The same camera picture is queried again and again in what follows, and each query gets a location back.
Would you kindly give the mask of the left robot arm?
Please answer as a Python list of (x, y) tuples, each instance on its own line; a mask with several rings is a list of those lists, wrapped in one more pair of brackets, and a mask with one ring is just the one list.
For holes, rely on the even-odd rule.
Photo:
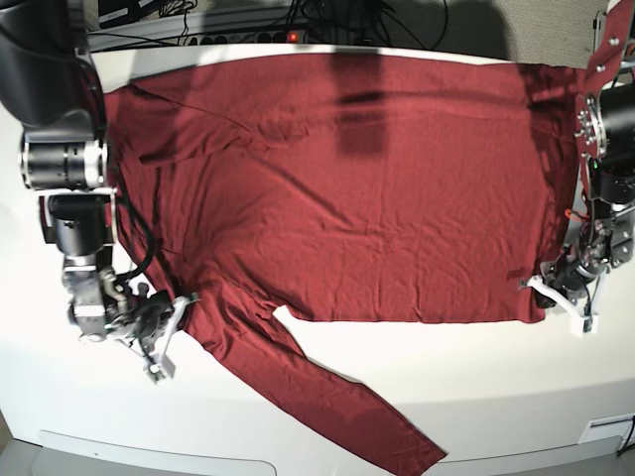
[(611, 1), (575, 103), (586, 213), (575, 242), (522, 284), (539, 307), (563, 310), (576, 336), (597, 331), (604, 280), (634, 256), (634, 84), (620, 80), (633, 74), (634, 4)]

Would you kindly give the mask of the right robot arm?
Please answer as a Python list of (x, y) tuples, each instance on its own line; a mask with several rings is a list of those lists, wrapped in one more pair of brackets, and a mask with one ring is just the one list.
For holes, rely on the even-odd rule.
[(63, 254), (69, 321), (84, 341), (129, 348), (152, 381), (173, 377), (167, 350), (194, 296), (151, 293), (140, 281), (154, 245), (134, 269), (113, 269), (118, 207), (134, 223), (140, 216), (109, 173), (104, 94), (80, 2), (2, 3), (1, 102), (23, 127), (20, 172), (39, 196), (44, 239)]

